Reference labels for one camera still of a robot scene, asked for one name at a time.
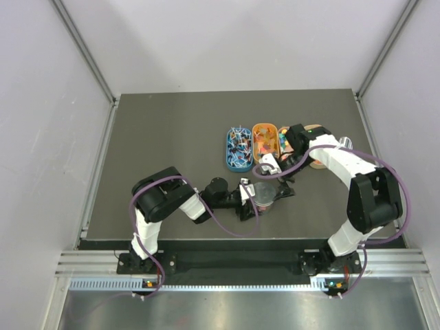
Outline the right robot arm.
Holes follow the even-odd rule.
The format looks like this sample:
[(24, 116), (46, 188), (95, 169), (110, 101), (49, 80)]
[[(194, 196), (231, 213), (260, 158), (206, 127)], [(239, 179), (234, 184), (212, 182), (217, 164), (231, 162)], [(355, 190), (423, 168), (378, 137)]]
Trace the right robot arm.
[(347, 220), (327, 241), (321, 264), (336, 272), (347, 261), (346, 255), (358, 248), (390, 222), (403, 214), (399, 183), (391, 170), (378, 167), (348, 152), (326, 128), (306, 130), (301, 124), (289, 127), (285, 138), (293, 151), (278, 161), (278, 172), (287, 181), (313, 161), (319, 161), (349, 190)]

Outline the clear jar lid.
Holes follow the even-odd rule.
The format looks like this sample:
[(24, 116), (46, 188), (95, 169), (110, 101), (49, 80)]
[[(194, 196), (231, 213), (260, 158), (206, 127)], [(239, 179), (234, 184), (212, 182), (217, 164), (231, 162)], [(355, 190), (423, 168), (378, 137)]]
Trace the clear jar lid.
[(254, 184), (255, 197), (254, 202), (268, 203), (275, 200), (276, 189), (267, 182), (256, 182)]

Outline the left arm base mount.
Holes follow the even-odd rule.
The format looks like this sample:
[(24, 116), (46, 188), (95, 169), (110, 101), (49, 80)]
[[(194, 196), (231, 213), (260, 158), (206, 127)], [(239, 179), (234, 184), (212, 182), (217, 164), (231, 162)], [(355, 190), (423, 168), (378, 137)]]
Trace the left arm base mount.
[(161, 275), (162, 272), (157, 264), (149, 257), (141, 259), (134, 251), (116, 252), (113, 255), (117, 259), (116, 274), (119, 275), (143, 275), (156, 274)]

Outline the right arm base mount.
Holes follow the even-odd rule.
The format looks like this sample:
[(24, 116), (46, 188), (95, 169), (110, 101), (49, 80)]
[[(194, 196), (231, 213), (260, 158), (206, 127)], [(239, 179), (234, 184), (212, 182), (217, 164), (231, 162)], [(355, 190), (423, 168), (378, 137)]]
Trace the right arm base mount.
[(331, 250), (316, 250), (300, 252), (299, 265), (303, 273), (309, 276), (319, 274), (359, 274), (362, 266), (357, 252), (344, 256), (334, 256)]

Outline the clear plastic jar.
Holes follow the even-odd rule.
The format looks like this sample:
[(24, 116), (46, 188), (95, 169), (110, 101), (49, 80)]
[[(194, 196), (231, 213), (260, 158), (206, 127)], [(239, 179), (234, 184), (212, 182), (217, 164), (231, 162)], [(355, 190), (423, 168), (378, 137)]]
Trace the clear plastic jar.
[(264, 213), (267, 213), (271, 209), (274, 202), (273, 201), (270, 201), (268, 203), (255, 202), (255, 204), (256, 204), (258, 212), (260, 214), (264, 214)]

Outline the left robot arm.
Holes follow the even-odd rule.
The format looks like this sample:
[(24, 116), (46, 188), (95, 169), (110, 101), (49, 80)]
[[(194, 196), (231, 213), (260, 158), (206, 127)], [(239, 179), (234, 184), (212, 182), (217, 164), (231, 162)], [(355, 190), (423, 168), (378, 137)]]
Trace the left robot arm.
[(215, 210), (233, 209), (242, 221), (261, 214), (254, 184), (247, 178), (229, 190), (225, 179), (215, 177), (199, 191), (171, 166), (139, 181), (131, 192), (129, 214), (135, 227), (130, 253), (133, 266), (144, 273), (155, 267), (162, 222), (174, 211), (181, 210), (196, 224), (212, 219)]

